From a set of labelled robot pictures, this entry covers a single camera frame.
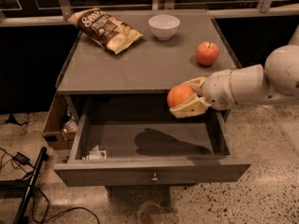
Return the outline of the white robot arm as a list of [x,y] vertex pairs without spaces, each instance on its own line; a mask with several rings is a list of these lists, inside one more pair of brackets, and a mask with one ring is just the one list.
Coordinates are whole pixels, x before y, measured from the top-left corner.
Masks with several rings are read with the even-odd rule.
[[299,27],[289,43],[275,49],[265,64],[222,70],[184,83],[192,95],[170,109],[178,119],[229,110],[236,105],[296,105],[299,103]]

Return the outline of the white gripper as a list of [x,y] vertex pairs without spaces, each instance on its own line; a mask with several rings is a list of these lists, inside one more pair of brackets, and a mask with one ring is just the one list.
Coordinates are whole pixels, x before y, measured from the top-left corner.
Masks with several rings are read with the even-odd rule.
[[208,78],[197,77],[183,82],[194,93],[181,105],[170,108],[170,112],[177,119],[189,118],[204,114],[210,107],[222,111],[235,106],[235,100],[231,91],[231,70],[222,70],[213,73]]

